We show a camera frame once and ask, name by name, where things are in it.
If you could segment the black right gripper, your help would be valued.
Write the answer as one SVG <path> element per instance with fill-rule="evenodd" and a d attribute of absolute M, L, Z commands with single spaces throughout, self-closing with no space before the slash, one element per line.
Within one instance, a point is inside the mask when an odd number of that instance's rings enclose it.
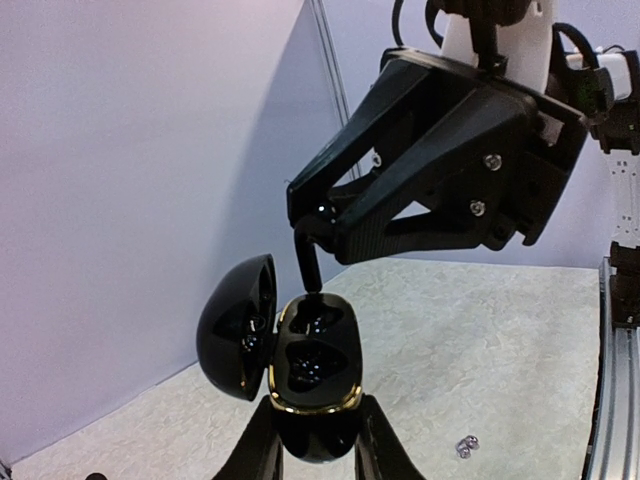
<path fill-rule="evenodd" d="M 546 95 L 409 48 L 384 52 L 382 73 L 422 78 L 376 145 L 383 171 L 339 217 L 343 265 L 399 253 L 501 250 L 536 243 L 564 193 L 587 132 Z"/>

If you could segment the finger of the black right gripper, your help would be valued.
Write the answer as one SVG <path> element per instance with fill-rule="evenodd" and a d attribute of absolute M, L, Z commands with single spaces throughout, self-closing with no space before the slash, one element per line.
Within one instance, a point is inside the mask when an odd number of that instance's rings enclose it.
<path fill-rule="evenodd" d="M 409 109 L 427 77 L 426 68 L 406 61 L 395 60 L 385 66 L 347 123 L 287 187 L 291 226 L 310 214 L 329 188 Z"/>

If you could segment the glossy black earbud charging case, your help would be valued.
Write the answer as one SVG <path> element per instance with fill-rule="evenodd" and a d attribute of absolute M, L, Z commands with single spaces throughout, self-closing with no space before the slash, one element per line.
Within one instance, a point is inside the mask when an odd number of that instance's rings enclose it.
<path fill-rule="evenodd" d="M 199 319 L 196 350 L 211 384 L 253 401 L 263 381 L 283 454 L 310 463 L 346 455 L 358 435 L 362 351 L 352 306 L 330 293 L 276 309 L 271 255 L 250 258 L 220 281 Z"/>

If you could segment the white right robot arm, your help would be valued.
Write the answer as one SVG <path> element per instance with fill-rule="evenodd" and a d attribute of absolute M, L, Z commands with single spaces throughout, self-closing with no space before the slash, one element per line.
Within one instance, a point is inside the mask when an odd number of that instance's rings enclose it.
<path fill-rule="evenodd" d="M 429 1 L 438 54 L 398 42 L 346 124 L 287 189 L 306 291 L 316 253 L 344 265 L 415 251 L 535 244 L 587 139 L 624 197 L 607 305 L 639 324 L 639 57 L 593 49 L 550 1 Z"/>

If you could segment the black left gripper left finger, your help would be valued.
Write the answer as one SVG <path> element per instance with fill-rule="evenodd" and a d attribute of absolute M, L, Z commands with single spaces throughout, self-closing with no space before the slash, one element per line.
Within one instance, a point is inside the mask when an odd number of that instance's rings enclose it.
<path fill-rule="evenodd" d="M 263 397 L 213 480 L 283 479 L 283 444 L 273 412 L 271 400 Z"/>

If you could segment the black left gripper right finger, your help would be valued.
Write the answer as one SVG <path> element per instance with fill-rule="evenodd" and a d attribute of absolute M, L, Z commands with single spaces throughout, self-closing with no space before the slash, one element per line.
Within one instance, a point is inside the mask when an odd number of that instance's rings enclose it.
<path fill-rule="evenodd" d="M 425 480 L 395 434 L 379 402 L 364 395 L 355 441 L 355 478 L 358 480 Z"/>

